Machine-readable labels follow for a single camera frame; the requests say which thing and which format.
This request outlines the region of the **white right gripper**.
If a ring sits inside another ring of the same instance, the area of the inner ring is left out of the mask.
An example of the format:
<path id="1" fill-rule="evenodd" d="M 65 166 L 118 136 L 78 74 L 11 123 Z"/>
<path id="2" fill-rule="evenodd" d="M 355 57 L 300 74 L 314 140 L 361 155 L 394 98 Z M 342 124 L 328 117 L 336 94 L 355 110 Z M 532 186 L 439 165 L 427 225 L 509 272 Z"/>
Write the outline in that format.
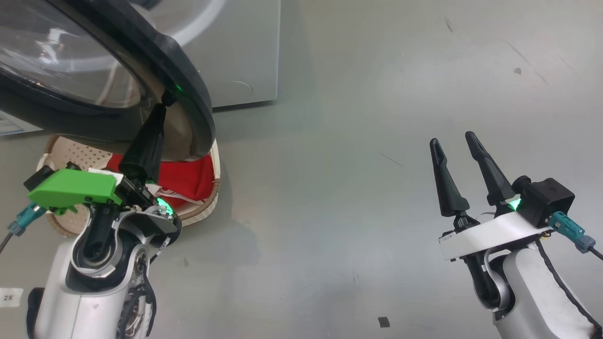
<path id="1" fill-rule="evenodd" d="M 487 201 L 495 206 L 515 197 L 515 191 L 495 163 L 493 157 L 485 150 L 483 144 L 473 131 L 465 133 L 470 154 L 480 166 L 481 174 L 488 190 Z M 443 217 L 454 217 L 469 210 L 469 202 L 460 194 L 458 187 L 448 170 L 448 159 L 439 140 L 433 138 L 429 142 L 434 179 L 439 196 L 440 214 Z M 445 260 L 459 259 L 462 256 L 525 240 L 537 234 L 552 233 L 551 227 L 537 229 L 526 221 L 517 211 L 500 215 L 480 225 L 466 230 L 452 230 L 439 238 L 440 250 Z"/>

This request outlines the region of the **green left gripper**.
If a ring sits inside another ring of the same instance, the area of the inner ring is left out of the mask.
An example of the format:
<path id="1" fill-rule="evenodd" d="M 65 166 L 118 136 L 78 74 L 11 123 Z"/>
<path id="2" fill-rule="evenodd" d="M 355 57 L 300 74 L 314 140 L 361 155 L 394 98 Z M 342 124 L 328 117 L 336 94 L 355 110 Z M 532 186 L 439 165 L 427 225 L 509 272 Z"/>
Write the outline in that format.
<path id="1" fill-rule="evenodd" d="M 119 163 L 119 171 L 41 168 L 27 180 L 28 197 L 55 215 L 77 212 L 84 205 L 95 214 L 113 215 L 126 210 L 147 210 L 157 198 L 140 183 L 159 180 L 166 108 L 176 98 L 164 91 Z"/>

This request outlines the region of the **red and white garment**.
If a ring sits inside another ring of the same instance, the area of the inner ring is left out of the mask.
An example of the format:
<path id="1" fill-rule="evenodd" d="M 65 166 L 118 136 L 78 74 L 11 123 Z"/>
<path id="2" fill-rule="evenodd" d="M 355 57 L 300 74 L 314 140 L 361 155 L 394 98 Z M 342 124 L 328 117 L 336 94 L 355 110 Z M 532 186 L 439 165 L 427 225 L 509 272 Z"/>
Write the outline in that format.
<path id="1" fill-rule="evenodd" d="M 159 179 L 147 180 L 146 187 L 174 210 L 183 210 L 190 204 L 203 204 L 213 191 L 214 180 L 213 159 L 207 155 L 192 162 L 163 161 Z"/>

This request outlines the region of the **black glass washing machine door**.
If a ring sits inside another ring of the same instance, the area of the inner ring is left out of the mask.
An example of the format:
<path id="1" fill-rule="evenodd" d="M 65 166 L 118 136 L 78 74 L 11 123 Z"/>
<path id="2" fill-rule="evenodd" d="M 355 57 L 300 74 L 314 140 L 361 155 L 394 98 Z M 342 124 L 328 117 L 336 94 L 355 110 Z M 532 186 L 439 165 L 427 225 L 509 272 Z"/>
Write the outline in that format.
<path id="1" fill-rule="evenodd" d="M 207 86 L 181 46 L 128 0 L 0 0 L 0 111 L 124 153 L 158 105 L 162 161 L 209 153 Z"/>

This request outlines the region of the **cream perforated laundry basket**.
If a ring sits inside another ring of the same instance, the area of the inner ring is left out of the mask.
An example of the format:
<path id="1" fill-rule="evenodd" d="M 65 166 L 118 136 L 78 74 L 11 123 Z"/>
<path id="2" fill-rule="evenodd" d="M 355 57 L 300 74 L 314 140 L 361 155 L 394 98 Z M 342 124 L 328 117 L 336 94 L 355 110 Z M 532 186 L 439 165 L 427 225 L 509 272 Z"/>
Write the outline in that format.
<path id="1" fill-rule="evenodd" d="M 190 204 L 184 207 L 183 210 L 172 209 L 181 218 L 183 226 L 193 225 L 206 219 L 217 206 L 220 190 L 220 155 L 217 142 L 213 143 L 209 155 L 213 159 L 215 176 L 214 187 L 210 197 L 201 205 Z M 37 169 L 40 169 L 43 165 L 49 165 L 56 170 L 66 167 L 67 163 L 72 162 L 84 171 L 89 168 L 116 171 L 118 162 L 121 159 L 122 157 L 119 155 L 115 156 L 109 152 L 103 152 L 90 146 L 69 141 L 64 137 L 52 137 L 47 144 L 43 157 L 37 165 Z"/>

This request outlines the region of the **white washing machine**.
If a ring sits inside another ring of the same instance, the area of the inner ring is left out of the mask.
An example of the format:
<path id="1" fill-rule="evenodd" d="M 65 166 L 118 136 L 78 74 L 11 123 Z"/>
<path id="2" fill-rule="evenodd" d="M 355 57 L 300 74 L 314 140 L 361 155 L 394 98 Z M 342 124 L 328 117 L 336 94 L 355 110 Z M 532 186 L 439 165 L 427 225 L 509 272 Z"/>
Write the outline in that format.
<path id="1" fill-rule="evenodd" d="M 273 101 L 278 94 L 281 0 L 128 0 L 171 36 L 200 72 L 215 108 Z M 226 83 L 242 81 L 249 96 Z"/>

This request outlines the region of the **round drain filter cover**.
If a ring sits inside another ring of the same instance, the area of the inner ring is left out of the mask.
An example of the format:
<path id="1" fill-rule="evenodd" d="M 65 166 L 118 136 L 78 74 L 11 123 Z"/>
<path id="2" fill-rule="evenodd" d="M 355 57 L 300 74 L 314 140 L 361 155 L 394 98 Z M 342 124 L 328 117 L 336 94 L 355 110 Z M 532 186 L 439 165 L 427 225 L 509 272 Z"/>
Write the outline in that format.
<path id="1" fill-rule="evenodd" d="M 242 81 L 228 81 L 226 83 L 229 91 L 235 96 L 249 96 L 253 94 L 253 88 L 249 84 Z"/>

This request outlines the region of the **blue energy label sticker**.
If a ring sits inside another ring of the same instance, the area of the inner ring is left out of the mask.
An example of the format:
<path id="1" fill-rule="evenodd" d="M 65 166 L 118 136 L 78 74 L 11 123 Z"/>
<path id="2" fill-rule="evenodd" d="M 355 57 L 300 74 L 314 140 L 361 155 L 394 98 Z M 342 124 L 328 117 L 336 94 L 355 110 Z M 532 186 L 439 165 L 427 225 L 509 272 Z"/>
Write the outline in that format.
<path id="1" fill-rule="evenodd" d="M 41 131 L 42 129 L 0 110 L 0 137 Z"/>

